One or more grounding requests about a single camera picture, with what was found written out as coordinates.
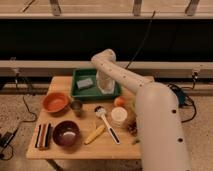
black cable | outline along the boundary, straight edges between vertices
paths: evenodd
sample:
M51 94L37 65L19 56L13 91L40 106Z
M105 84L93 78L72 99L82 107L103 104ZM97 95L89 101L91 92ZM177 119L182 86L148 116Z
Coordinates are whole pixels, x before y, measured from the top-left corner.
M19 91L18 79L17 79L17 77L16 77L16 79L15 79L15 84L16 84L16 89ZM22 120L22 121L20 121L19 124L18 124L18 126L17 126L17 129L19 129L19 127L21 126L22 123L32 123L32 122L35 122L35 121L37 120L37 115L36 115L36 113L30 111L30 108L29 108L29 106L28 106L28 104L27 104L27 102L26 102L26 100L25 100L25 94L22 96L22 100L23 100L23 102L24 102L24 105L25 105L25 107L26 107L28 113L30 113L34 118L33 118L32 120Z
M135 60L135 58L138 56L139 52L143 49L145 43L146 43L146 40L147 38L149 37L149 32L151 30L151 26L152 26L152 21L153 21L153 18L155 16L155 11L153 12L150 20L149 20L149 24L147 26L147 29L146 29L146 33L145 33L145 36L140 44L140 46L138 47L137 51L135 52L133 58L129 61L129 63L126 65L125 69L128 69L129 66L132 64L132 62Z
M181 87L181 89L191 89L191 90L194 90L195 85L196 85L196 80L197 80L197 79L196 79L195 77L192 76L192 81L193 81L192 87Z
M10 159L13 158L13 146L10 145L10 144L8 144L7 147L10 147L10 149L11 149L11 155L10 155L8 158L5 158L4 150L5 150L6 148L3 148L3 149L1 150L1 152L0 152L0 154L1 154L1 156L2 156L2 158L0 158L0 160L8 161L8 160L10 160Z
M182 123L189 122L189 121L193 120L196 117L196 115L197 115L197 108L195 106L195 103L194 103L194 101L191 98L190 98L190 101L191 101L191 106L194 109L194 114L192 115L191 118L181 121Z
M197 108L196 108L196 105L195 105L194 100L193 100L188 94L186 94L186 93L183 91L183 88L182 88L182 87L179 87L179 86L177 86L177 85L175 85L175 84L169 84L168 87L169 87L171 90L173 90L173 91L174 91L174 90L182 91L182 92L184 93L185 98L186 98L186 101L185 101L184 106L192 106L193 109L194 109L194 113L193 113L192 117L189 118L189 119L186 119L186 120L182 120L181 122L182 122L182 123L186 123L186 122L189 122L189 121L193 120L193 119L196 117L196 115L197 115Z

dark background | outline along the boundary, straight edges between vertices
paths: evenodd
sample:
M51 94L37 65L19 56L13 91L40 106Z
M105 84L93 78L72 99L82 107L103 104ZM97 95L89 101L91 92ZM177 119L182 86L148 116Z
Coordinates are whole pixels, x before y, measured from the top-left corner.
M213 61L213 20L153 20L136 61ZM149 20L0 20L0 59L90 60L112 48L130 60Z

cable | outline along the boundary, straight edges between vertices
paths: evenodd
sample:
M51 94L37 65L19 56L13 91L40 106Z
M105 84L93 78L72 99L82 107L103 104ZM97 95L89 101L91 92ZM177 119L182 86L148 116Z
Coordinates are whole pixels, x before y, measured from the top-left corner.
M17 79L17 78L15 79L15 84L16 84L16 89L19 91L18 79ZM37 115L36 115L36 113L30 111L30 108L29 108L29 106L28 106L28 104L27 104L27 102L26 102L26 100L25 100L25 94L22 96L22 100L23 100L23 102L24 102L25 107L27 108L28 113L30 113L34 118L33 118L32 120L22 120L22 121L20 121L20 122L18 123L17 129L19 129L19 127L21 126L22 123L32 123L32 122L35 122L35 121L37 120Z
M197 78L192 75L192 81L193 81L192 87L181 87L181 89L191 89L191 90L194 90L195 85L196 85L196 80L197 80Z
M1 154L1 158L0 158L0 160L8 161L8 160L10 160L10 159L12 159L12 158L13 158L13 146L12 146L12 145L10 145L10 144L8 144L8 146L7 146L7 147L10 147L10 149L11 149L11 155L10 155L8 158L4 158L4 156L5 156L5 154L4 154L4 150L5 150L6 148L3 148L3 149L1 150L1 152L0 152L0 154Z
M18 87L18 75L16 75L16 77L15 77L15 85L16 85L16 89L19 91L19 87ZM19 130L19 128L20 128L20 126L21 126L22 123L32 123L32 122L35 122L35 121L37 120L37 115L36 115L36 113L30 111L30 108L29 108L29 106L28 106L28 104L27 104L27 102L26 102L26 100L25 100L25 94L22 96L22 100L23 100L23 102L24 102L25 107L27 108L28 113L30 113L34 118L33 118L32 120L22 120L22 121L20 121L20 122L18 123L18 125L17 125L15 131L13 132L14 137L15 137L16 133L18 132L18 130ZM12 159L12 157L13 157L13 155L14 155L14 154L13 154L13 146L10 145L10 144L8 144L8 146L9 146L10 149L11 149L11 155L10 155L10 157L5 158L4 150L5 150L7 147L6 147L6 148L3 148L3 149L1 150L1 152L0 152L0 160L2 160L2 161L8 161L8 160Z
M192 106L193 109L194 109L194 113L193 113L192 117L189 118L189 119L186 119L186 120L182 120L181 122L182 122L182 123L186 123L186 122L189 122L189 121L193 120L193 119L196 117L196 115L197 115L197 108L196 108L196 105L195 105L194 100L193 100L191 97L189 97L189 95L186 94L186 93L183 91L183 88L182 88L182 87L179 87L179 86L177 86L177 85L175 85L175 84L169 84L168 87L169 87L176 95L177 95L177 91L181 91L181 92L183 93L183 94L181 94L181 95L184 95L185 99L184 99L184 104L180 105L181 107L183 107L183 106Z
M132 64L132 62L135 60L135 58L138 56L139 52L143 49L145 43L146 43L146 40L149 36L149 32L151 30L151 26L152 26L152 21L153 21L153 18L155 16L155 11L153 12L151 18L150 18L150 21L149 21L149 24L147 26L147 29L146 29L146 33L145 33L145 36L140 44L140 46L138 47L137 51L135 52L133 58L129 61L129 63L126 65L125 69L128 69L129 66Z

lid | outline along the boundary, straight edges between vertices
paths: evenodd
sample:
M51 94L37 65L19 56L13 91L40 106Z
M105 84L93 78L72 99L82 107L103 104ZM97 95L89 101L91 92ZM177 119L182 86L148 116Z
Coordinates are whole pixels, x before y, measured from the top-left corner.
M127 111L123 107L115 107L112 109L111 116L115 123L122 123L127 118Z

small cup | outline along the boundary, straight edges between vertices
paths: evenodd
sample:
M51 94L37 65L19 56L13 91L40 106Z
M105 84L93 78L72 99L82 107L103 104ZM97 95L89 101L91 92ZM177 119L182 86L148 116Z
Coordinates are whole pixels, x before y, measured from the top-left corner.
M80 100L74 100L70 103L70 108L74 111L75 116L81 117L83 114L83 103Z

